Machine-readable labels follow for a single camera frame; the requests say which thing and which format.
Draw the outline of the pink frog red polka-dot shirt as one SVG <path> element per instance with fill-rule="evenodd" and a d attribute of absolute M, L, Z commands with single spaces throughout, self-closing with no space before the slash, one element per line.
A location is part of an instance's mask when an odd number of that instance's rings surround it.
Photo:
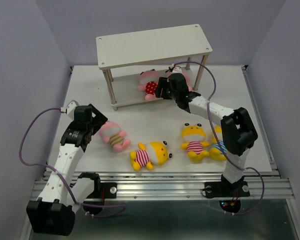
<path fill-rule="evenodd" d="M 158 87 L 159 74 L 155 69 L 143 71 L 139 75 L 138 90 L 144 92 L 146 101 L 153 101 L 156 99 L 155 91 Z"/>

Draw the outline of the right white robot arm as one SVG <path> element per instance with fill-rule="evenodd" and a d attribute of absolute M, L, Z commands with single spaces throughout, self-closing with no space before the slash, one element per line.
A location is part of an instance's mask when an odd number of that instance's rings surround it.
<path fill-rule="evenodd" d="M 237 182 L 243 177 L 249 151 L 258 139 L 248 111 L 243 107 L 232 109 L 221 106 L 197 92 L 189 91 L 186 79 L 181 73 L 160 77 L 155 96 L 174 100 L 180 109 L 209 120 L 212 127 L 221 127 L 227 163 L 222 175 L 225 180 L 220 182 L 220 189 L 225 195 L 236 192 Z"/>

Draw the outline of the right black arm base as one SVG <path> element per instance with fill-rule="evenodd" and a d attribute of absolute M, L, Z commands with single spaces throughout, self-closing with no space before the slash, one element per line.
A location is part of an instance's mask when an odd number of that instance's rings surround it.
<path fill-rule="evenodd" d="M 220 181 L 208 181 L 203 184 L 201 195 L 207 199 L 220 198 L 220 208 L 232 215 L 240 214 L 241 200 L 247 198 L 250 194 L 248 183 L 244 176 L 238 181 L 230 183 L 223 175 Z"/>

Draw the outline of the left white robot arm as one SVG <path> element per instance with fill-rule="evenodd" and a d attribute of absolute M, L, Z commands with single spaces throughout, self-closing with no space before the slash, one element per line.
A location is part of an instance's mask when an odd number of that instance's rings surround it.
<path fill-rule="evenodd" d="M 101 193 L 97 173 L 84 173 L 73 187 L 70 183 L 92 136 L 108 119 L 92 104 L 79 105 L 75 100 L 60 112 L 72 121 L 61 137 L 54 166 L 44 165 L 51 170 L 50 177 L 37 199 L 28 202 L 26 213 L 35 233 L 69 236 L 85 198 Z"/>

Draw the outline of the pink frog orange-striped shirt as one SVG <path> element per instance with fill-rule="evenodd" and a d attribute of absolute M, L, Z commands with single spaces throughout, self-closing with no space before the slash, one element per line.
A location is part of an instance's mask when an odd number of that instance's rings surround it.
<path fill-rule="evenodd" d="M 126 132 L 113 121 L 107 121 L 103 124 L 98 131 L 98 135 L 116 153 L 122 152 L 131 144 L 131 141 L 125 138 Z"/>

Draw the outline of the pink frog pink-striped shirt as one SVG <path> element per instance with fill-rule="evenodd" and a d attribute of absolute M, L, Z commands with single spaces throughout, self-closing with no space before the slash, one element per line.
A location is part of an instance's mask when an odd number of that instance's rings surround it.
<path fill-rule="evenodd" d="M 165 77 L 168 81 L 168 86 L 171 88 L 172 95 L 187 94 L 191 91 L 190 77 L 185 69 L 182 68 L 182 73 L 168 74 L 168 70 L 165 71 Z"/>

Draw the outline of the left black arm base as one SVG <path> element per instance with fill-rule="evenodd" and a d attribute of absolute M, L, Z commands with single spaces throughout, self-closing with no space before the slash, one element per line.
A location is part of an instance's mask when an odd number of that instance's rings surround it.
<path fill-rule="evenodd" d="M 102 182 L 100 175 L 95 172 L 83 172 L 75 184 L 86 199 L 115 199 L 117 197 L 116 182 Z"/>

